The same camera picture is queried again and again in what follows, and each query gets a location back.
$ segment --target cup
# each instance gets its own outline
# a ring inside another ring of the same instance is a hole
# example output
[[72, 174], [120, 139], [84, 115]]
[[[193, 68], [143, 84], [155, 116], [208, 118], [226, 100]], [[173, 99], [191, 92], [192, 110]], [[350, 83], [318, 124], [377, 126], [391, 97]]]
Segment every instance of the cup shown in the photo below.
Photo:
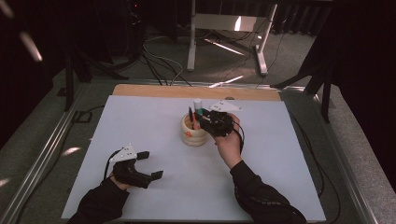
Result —
[[198, 147], [207, 141], [207, 132], [204, 129], [194, 130], [190, 115], [186, 114], [181, 120], [181, 140], [190, 147]]

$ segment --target cable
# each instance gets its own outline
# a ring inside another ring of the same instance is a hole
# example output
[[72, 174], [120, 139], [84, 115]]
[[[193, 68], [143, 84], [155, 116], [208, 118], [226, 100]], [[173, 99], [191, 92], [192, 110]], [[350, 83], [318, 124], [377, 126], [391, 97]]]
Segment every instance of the cable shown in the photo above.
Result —
[[245, 133], [244, 130], [242, 129], [241, 125], [238, 124], [237, 122], [233, 122], [234, 124], [238, 125], [239, 129], [242, 132], [242, 135], [240, 132], [238, 132], [235, 128], [233, 128], [233, 131], [238, 134], [239, 140], [240, 140], [240, 153], [242, 154], [242, 149], [244, 149], [244, 144], [245, 144]]
[[235, 70], [238, 69], [239, 67], [245, 65], [245, 63], [247, 62], [247, 60], [250, 58], [250, 55], [251, 55], [251, 43], [253, 43], [253, 40], [254, 40], [254, 38], [256, 37], [256, 34], [259, 32], [259, 30], [260, 30], [260, 28], [262, 27], [263, 24], [264, 24], [264, 21], [263, 21], [262, 24], [260, 24], [260, 26], [257, 28], [256, 32], [254, 33], [253, 38], [251, 38], [250, 43], [249, 43], [249, 45], [248, 45], [248, 56], [246, 57], [246, 59], [244, 60], [244, 62], [243, 62], [242, 64], [238, 65], [237, 67], [235, 67], [235, 69], [231, 70], [231, 71], [221, 80], [221, 82], [224, 81], [224, 79], [226, 79], [227, 76], [230, 75], [233, 71], [235, 71]]
[[134, 66], [137, 63], [137, 61], [138, 61], [138, 57], [130, 59], [127, 62], [118, 63], [118, 64], [108, 64], [108, 63], [102, 63], [102, 62], [99, 62], [99, 63], [109, 69], [112, 69], [112, 70], [122, 69], [121, 71], [124, 71], [125, 69], [128, 69], [128, 68]]
[[145, 54], [142, 54], [143, 58], [146, 59], [148, 68], [150, 69], [151, 73], [157, 78], [158, 82], [160, 83], [160, 85], [163, 85], [163, 83], [160, 80], [159, 74], [157, 73], [157, 71], [155, 70], [155, 68], [151, 65], [151, 63], [149, 62], [148, 58], [146, 57]]
[[183, 66], [182, 66], [180, 63], [177, 63], [177, 62], [175, 62], [174, 60], [171, 60], [171, 59], [168, 59], [168, 58], [164, 58], [164, 57], [160, 57], [160, 56], [154, 55], [153, 53], [149, 52], [149, 51], [146, 49], [146, 47], [145, 47], [144, 45], [143, 45], [143, 49], [144, 49], [144, 51], [145, 51], [146, 53], [148, 53], [150, 56], [152, 56], [152, 57], [154, 57], [154, 58], [160, 59], [160, 60], [162, 60], [163, 62], [169, 61], [169, 62], [175, 63], [175, 64], [177, 64], [177, 65], [180, 67], [180, 71], [179, 71], [177, 74], [175, 74], [174, 78], [172, 79], [172, 81], [171, 81], [171, 83], [170, 83], [170, 86], [172, 86], [172, 85], [174, 84], [175, 80], [176, 80], [178, 77], [181, 77], [189, 86], [192, 86], [184, 77], [182, 77], [182, 76], [180, 75], [180, 74], [183, 72]]
[[32, 190], [32, 192], [29, 194], [29, 196], [28, 196], [28, 198], [26, 199], [26, 201], [23, 203], [23, 205], [22, 205], [22, 207], [21, 207], [21, 211], [19, 212], [18, 217], [17, 217], [17, 220], [16, 220], [15, 223], [17, 223], [17, 224], [20, 223], [21, 217], [22, 217], [23, 212], [24, 212], [24, 210], [25, 210], [25, 208], [26, 208], [26, 205], [30, 202], [30, 200], [32, 199], [32, 196], [33, 196], [33, 195], [35, 194], [35, 192], [41, 187], [41, 185], [44, 183], [44, 181], [47, 179], [47, 177], [51, 174], [53, 168], [56, 166], [57, 162], [58, 162], [59, 159], [61, 158], [62, 152], [64, 151], [65, 142], [66, 142], [67, 137], [68, 137], [68, 135], [70, 134], [70, 131], [72, 130], [74, 124], [76, 123], [76, 120], [79, 120], [79, 119], [81, 119], [83, 116], [85, 116], [86, 114], [91, 113], [93, 110], [98, 109], [98, 108], [102, 108], [102, 107], [105, 107], [105, 106], [104, 106], [104, 105], [99, 105], [99, 106], [96, 106], [96, 107], [94, 107], [94, 108], [92, 108], [92, 109], [89, 109], [89, 110], [87, 110], [87, 111], [84, 111], [84, 113], [80, 114], [80, 115], [78, 116], [78, 118], [76, 118], [76, 119], [73, 118], [73, 119], [70, 121], [70, 122], [71, 122], [71, 125], [70, 125], [69, 129], [67, 130], [67, 132], [66, 132], [66, 134], [65, 134], [65, 136], [64, 136], [64, 140], [63, 140], [63, 142], [62, 142], [62, 144], [61, 144], [61, 147], [60, 147], [60, 149], [59, 149], [58, 155], [57, 155], [57, 157], [56, 157], [54, 163], [53, 163], [52, 166], [49, 168], [49, 170], [47, 171], [47, 173], [46, 173], [46, 174], [39, 180], [39, 182], [35, 185], [35, 188]]
[[[206, 35], [204, 35], [204, 36], [202, 36], [202, 37], [195, 37], [195, 39], [204, 40], [203, 43], [201, 43], [201, 44], [195, 43], [195, 45], [196, 45], [196, 46], [206, 46], [206, 45], [212, 45], [213, 43], [219, 43], [219, 42], [220, 42], [219, 36], [218, 36], [218, 35], [213, 35], [213, 34], [212, 34], [213, 32], [214, 32], [214, 31], [211, 30], [209, 33], [207, 33]], [[207, 37], [211, 36], [211, 35], [213, 35], [216, 39], [215, 39], [213, 42], [208, 42], [208, 41], [206, 41], [205, 39], [206, 39]]]
[[171, 66], [171, 64], [168, 63], [167, 61], [163, 61], [164, 63], [166, 63], [166, 65], [165, 65], [165, 64], [162, 64], [162, 63], [155, 62], [154, 60], [152, 60], [152, 59], [150, 59], [150, 58], [148, 58], [148, 60], [151, 61], [152, 63], [156, 63], [156, 64], [158, 64], [159, 66], [162, 66], [162, 67], [164, 67], [164, 68], [170, 70], [170, 71], [173, 72], [174, 74], [177, 73], [176, 70], [175, 70], [175, 68], [174, 68], [173, 66]]
[[245, 40], [245, 39], [247, 39], [248, 37], [250, 37], [251, 34], [252, 34], [251, 32], [246, 32], [243, 36], [241, 36], [241, 37], [239, 37], [239, 38], [233, 38], [233, 37], [229, 37], [229, 36], [223, 35], [223, 34], [217, 32], [217, 31], [215, 31], [215, 30], [214, 30], [213, 32], [216, 33], [217, 35], [220, 35], [220, 36], [224, 37], [224, 38], [231, 39], [231, 41], [224, 42], [224, 43], [228, 43], [228, 44], [234, 43], [234, 42], [237, 42], [237, 41], [240, 41], [240, 40]]
[[318, 169], [319, 169], [320, 178], [321, 178], [321, 181], [322, 181], [322, 188], [321, 188], [321, 190], [319, 191], [318, 196], [320, 197], [321, 194], [322, 194], [322, 192], [323, 192], [323, 190], [324, 190], [324, 178], [323, 178], [323, 175], [325, 175], [326, 178], [329, 180], [330, 184], [332, 185], [332, 189], [334, 190], [334, 193], [335, 193], [335, 196], [336, 196], [336, 199], [337, 199], [337, 203], [338, 203], [338, 211], [337, 211], [337, 215], [336, 215], [336, 217], [334, 218], [334, 220], [330, 222], [331, 224], [333, 224], [333, 223], [335, 223], [335, 222], [338, 220], [338, 218], [339, 218], [340, 215], [341, 215], [341, 201], [340, 201], [340, 196], [338, 195], [338, 191], [337, 191], [337, 189], [335, 188], [334, 183], [332, 182], [332, 180], [329, 178], [329, 176], [327, 175], [327, 173], [325, 172], [325, 170], [323, 169], [323, 167], [322, 167], [322, 166], [320, 165], [320, 163], [318, 162], [317, 157], [316, 157], [316, 155], [315, 155], [315, 153], [314, 153], [314, 150], [313, 150], [313, 148], [312, 148], [311, 142], [309, 141], [308, 135], [306, 134], [305, 130], [304, 130], [303, 127], [301, 126], [300, 122], [298, 122], [297, 118], [295, 118], [295, 116], [294, 116], [290, 111], [289, 111], [289, 113], [290, 113], [290, 116], [292, 117], [292, 119], [297, 123], [297, 125], [298, 125], [300, 131], [302, 132], [303, 138], [304, 138], [304, 140], [305, 140], [305, 143], [306, 143], [306, 145], [307, 145], [309, 151], [311, 152], [312, 157], [314, 158], [315, 164], [317, 165], [317, 167], [318, 167]]
[[166, 38], [166, 37], [167, 37], [166, 35], [159, 35], [159, 36], [152, 37], [151, 39], [145, 40], [145, 42], [149, 42], [149, 41], [160, 39], [160, 38]]
[[119, 151], [120, 150], [113, 152], [113, 154], [111, 154], [111, 156], [108, 158], [107, 163], [106, 163], [106, 168], [105, 168], [105, 174], [103, 175], [103, 180], [105, 180], [107, 178], [107, 169], [108, 169], [108, 165], [110, 164], [111, 158], [113, 158], [117, 153], [119, 153]]
[[270, 66], [268, 66], [268, 72], [270, 71], [272, 65], [274, 64], [274, 62], [275, 62], [276, 59], [277, 59], [277, 54], [279, 53], [279, 47], [280, 47], [280, 44], [282, 43], [282, 39], [283, 39], [283, 36], [285, 36], [285, 34], [286, 34], [286, 33], [283, 33], [282, 37], [280, 37], [279, 43], [277, 44], [277, 49], [276, 49], [275, 58], [274, 58], [274, 60], [272, 61], [272, 63], [270, 64]]
[[117, 72], [121, 73], [121, 72], [123, 72], [123, 71], [125, 71], [125, 70], [127, 70], [127, 69], [130, 69], [131, 67], [133, 67], [134, 65], [136, 65], [137, 62], [139, 62], [138, 59], [139, 59], [139, 58], [136, 57], [136, 59], [134, 60], [134, 62], [133, 62], [132, 64], [127, 65], [127, 66], [124, 66], [124, 67], [122, 67], [122, 68], [116, 68], [116, 69], [117, 69]]

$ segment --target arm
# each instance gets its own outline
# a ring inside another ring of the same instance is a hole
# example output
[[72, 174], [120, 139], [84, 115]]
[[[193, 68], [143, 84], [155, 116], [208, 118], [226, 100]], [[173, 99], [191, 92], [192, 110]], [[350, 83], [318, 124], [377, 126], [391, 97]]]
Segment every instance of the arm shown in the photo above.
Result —
[[[234, 123], [239, 118], [229, 114]], [[237, 131], [239, 125], [233, 126]], [[242, 160], [240, 139], [235, 132], [214, 137], [219, 154], [230, 168], [235, 186], [235, 198], [242, 209], [257, 223], [306, 223], [304, 216], [290, 206], [289, 201], [273, 187], [262, 182]]]
[[130, 187], [118, 182], [114, 176], [107, 178], [99, 187], [88, 191], [67, 223], [98, 224], [120, 217], [129, 196], [126, 189]]

